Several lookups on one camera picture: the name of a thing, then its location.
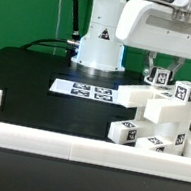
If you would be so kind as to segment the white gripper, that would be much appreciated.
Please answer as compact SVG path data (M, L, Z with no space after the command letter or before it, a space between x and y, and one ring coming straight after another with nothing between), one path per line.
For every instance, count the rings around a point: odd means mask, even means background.
M116 36L124 45L149 51L144 76L151 74L157 53L176 56L168 67L172 82L185 59L191 59L191 0L129 0Z

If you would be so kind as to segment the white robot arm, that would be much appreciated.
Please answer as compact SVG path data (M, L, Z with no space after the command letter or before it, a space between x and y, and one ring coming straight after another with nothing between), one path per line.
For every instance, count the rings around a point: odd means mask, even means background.
M71 62L89 73L123 72L125 47L147 51L144 80L169 84L191 59L191 0L93 0L88 31Z

